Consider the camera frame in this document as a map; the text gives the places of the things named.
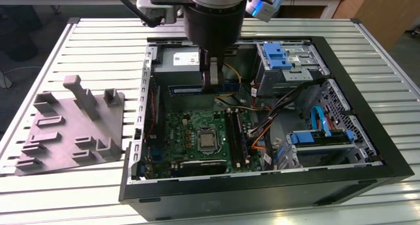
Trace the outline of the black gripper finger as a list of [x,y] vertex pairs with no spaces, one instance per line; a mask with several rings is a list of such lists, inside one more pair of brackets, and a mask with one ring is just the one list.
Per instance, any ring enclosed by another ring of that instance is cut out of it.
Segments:
[[223,84],[222,53],[211,53],[198,49],[202,92],[215,93]]

